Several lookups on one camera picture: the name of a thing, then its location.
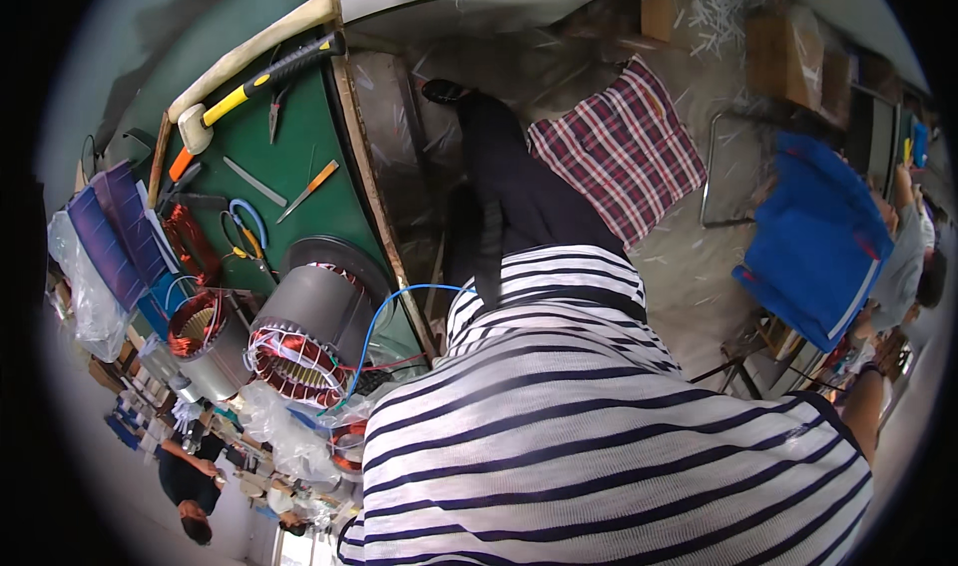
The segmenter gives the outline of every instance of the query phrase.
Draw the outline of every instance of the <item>copper wire coil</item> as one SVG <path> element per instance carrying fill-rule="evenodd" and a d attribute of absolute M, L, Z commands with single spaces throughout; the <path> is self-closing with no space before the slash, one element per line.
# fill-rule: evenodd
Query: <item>copper wire coil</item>
<path fill-rule="evenodd" d="M 362 470 L 362 464 L 353 462 L 352 460 L 347 460 L 338 453 L 342 451 L 341 448 L 337 447 L 339 440 L 347 435 L 360 435 L 365 437 L 367 422 L 368 420 L 360 420 L 358 422 L 343 425 L 333 430 L 332 435 L 329 437 L 329 443 L 332 444 L 332 451 L 329 452 L 332 457 L 332 461 L 344 470 L 359 472 Z"/>
<path fill-rule="evenodd" d="M 345 269 L 329 263 L 308 264 L 342 276 L 353 285 L 359 296 L 366 295 L 366 288 L 359 278 Z M 284 397 L 324 408 L 338 403 L 345 393 L 348 373 L 339 368 L 334 357 L 324 350 L 321 344 L 305 335 L 298 324 L 289 320 L 267 319 L 265 322 L 268 326 L 261 326 L 250 335 L 247 351 L 247 360 L 258 377 Z M 281 355 L 269 344 L 257 344 L 264 337 L 275 334 L 277 330 L 286 333 L 281 337 L 282 347 L 301 358 L 290 360 L 288 355 Z M 330 379 L 336 382 L 335 386 L 330 385 Z"/>
<path fill-rule="evenodd" d="M 167 344 L 170 352 L 179 358 L 188 358 L 198 351 L 204 340 L 212 340 L 226 320 L 227 310 L 222 293 L 201 290 L 186 300 L 170 318 Z"/>
<path fill-rule="evenodd" d="M 250 337 L 250 347 L 272 331 L 258 329 Z M 250 352 L 250 362 L 258 377 L 284 397 L 315 403 L 329 408 L 341 397 L 341 388 L 346 381 L 346 373 L 338 368 L 332 358 L 315 342 L 301 334 L 289 334 L 282 338 L 283 347 L 297 353 L 315 365 L 314 368 L 298 364 L 277 353 L 266 344 L 257 345 Z M 338 383 L 340 390 L 329 387 L 329 374 Z"/>
<path fill-rule="evenodd" d="M 216 283 L 222 271 L 220 255 L 203 235 L 202 228 L 190 210 L 183 205 L 174 204 L 170 218 L 163 220 L 161 226 L 176 252 L 176 257 L 188 273 L 198 278 L 198 284 Z"/>

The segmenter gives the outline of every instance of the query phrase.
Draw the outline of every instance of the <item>green work surface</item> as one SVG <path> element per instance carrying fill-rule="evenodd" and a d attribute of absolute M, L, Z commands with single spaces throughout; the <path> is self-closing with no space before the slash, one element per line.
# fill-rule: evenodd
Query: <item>green work surface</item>
<path fill-rule="evenodd" d="M 223 0 L 204 13 L 156 67 L 148 83 L 126 111 L 107 150 L 110 163 L 117 163 L 127 157 L 134 160 L 145 157 L 146 150 L 135 141 L 123 139 L 123 132 L 139 127 L 155 135 L 163 111 L 203 71 L 230 49 L 304 1 Z M 284 42 L 280 55 L 293 52 L 299 44 L 314 39 L 316 35 L 317 31 L 306 32 Z M 240 74 L 220 86 L 206 98 L 206 107 L 210 108 L 243 81 L 264 69 L 270 54 L 271 52 L 267 52 L 258 57 Z M 225 196 L 227 199 L 241 198 L 249 202 L 262 217 L 265 225 L 265 255 L 273 270 L 280 269 L 282 255 L 290 244 L 303 237 L 316 235 L 349 240 L 379 261 L 385 269 L 386 261 L 383 259 L 377 237 L 367 222 L 343 160 L 329 114 L 329 103 L 320 69 L 306 69 L 293 81 L 281 112 L 274 145 L 269 144 L 269 105 L 270 93 L 263 91 L 261 95 L 254 96 L 234 108 L 214 124 L 210 147 L 197 156 L 203 164 L 202 170 L 184 191 Z M 309 156 L 314 145 L 315 154 L 310 169 Z M 167 149 L 164 183 L 169 179 L 167 171 L 181 148 L 182 141 L 174 126 Z M 311 178 L 329 161 L 335 160 L 340 166 L 281 224 L 276 225 L 283 208 L 234 173 L 223 162 L 223 156 L 229 157 L 280 194 L 286 199 L 287 206 L 292 204 Z M 142 165 L 136 175 L 146 182 L 149 169 L 149 165 Z M 194 210 L 193 213 L 219 255 L 230 255 L 232 245 L 222 235 L 220 214 L 203 210 Z M 256 234 L 257 228 L 253 219 L 242 209 L 239 214 L 246 226 Z M 229 228 L 228 231 L 233 236 L 233 229 Z M 259 271 L 253 261 L 235 256 L 223 259 L 222 285 L 264 294 L 268 294 L 273 287 L 266 274 Z M 384 333 L 410 348 L 419 346 L 405 318 L 393 319 Z"/>

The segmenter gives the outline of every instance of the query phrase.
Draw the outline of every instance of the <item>purple insulation sheet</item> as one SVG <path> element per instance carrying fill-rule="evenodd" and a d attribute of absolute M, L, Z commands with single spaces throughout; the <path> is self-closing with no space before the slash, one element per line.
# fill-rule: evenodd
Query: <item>purple insulation sheet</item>
<path fill-rule="evenodd" d="M 87 186 L 74 196 L 66 205 L 66 213 L 103 282 L 120 306 L 130 312 L 140 296 L 147 292 L 147 286 L 107 222 L 93 187 Z"/>
<path fill-rule="evenodd" d="M 143 202 L 129 166 L 129 161 L 123 161 L 97 174 L 90 185 L 140 279 L 152 286 L 167 272 L 167 267 L 153 237 L 153 228 L 143 213 Z"/>

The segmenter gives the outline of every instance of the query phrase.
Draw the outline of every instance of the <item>black pants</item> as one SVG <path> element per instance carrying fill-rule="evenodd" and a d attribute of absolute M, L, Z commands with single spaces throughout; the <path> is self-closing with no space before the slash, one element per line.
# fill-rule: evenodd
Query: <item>black pants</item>
<path fill-rule="evenodd" d="M 483 206 L 502 209 L 504 255 L 552 244 L 588 244 L 623 259 L 621 239 L 576 189 L 529 155 L 508 106 L 472 92 L 457 103 L 463 160 L 470 182 L 449 194 L 445 281 L 462 286 L 475 275 Z"/>

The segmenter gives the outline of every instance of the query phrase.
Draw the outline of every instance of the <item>copper coil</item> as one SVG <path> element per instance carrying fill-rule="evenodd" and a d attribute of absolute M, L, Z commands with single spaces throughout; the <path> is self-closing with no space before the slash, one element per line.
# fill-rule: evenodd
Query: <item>copper coil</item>
<path fill-rule="evenodd" d="M 262 329 L 254 331 L 250 346 L 269 333 L 270 331 Z M 302 353 L 305 360 L 313 363 L 315 368 L 293 362 L 279 355 L 269 345 L 261 344 L 256 346 L 251 356 L 253 368 L 259 378 L 284 397 L 315 403 L 325 408 L 335 405 L 341 399 L 341 392 L 329 388 L 329 381 L 323 373 L 328 373 L 340 387 L 345 383 L 346 373 L 336 367 L 332 358 L 319 344 L 303 335 L 287 335 L 281 344 L 291 351 Z"/>
<path fill-rule="evenodd" d="M 167 332 L 170 352 L 179 358 L 192 356 L 203 346 L 204 340 L 212 339 L 220 330 L 226 315 L 222 293 L 201 290 L 196 296 L 186 300 L 170 318 Z"/>
<path fill-rule="evenodd" d="M 176 257 L 199 285 L 212 285 L 220 278 L 220 256 L 210 245 L 190 210 L 174 204 L 170 218 L 161 223 Z"/>
<path fill-rule="evenodd" d="M 342 451 L 341 448 L 337 447 L 339 440 L 347 435 L 361 435 L 365 437 L 367 422 L 368 420 L 360 420 L 358 422 L 343 425 L 333 430 L 332 435 L 329 437 L 329 442 L 332 444 L 332 451 L 329 452 L 332 457 L 332 461 L 344 470 L 359 472 L 362 470 L 362 464 L 353 462 L 352 460 L 347 460 L 338 453 Z"/>

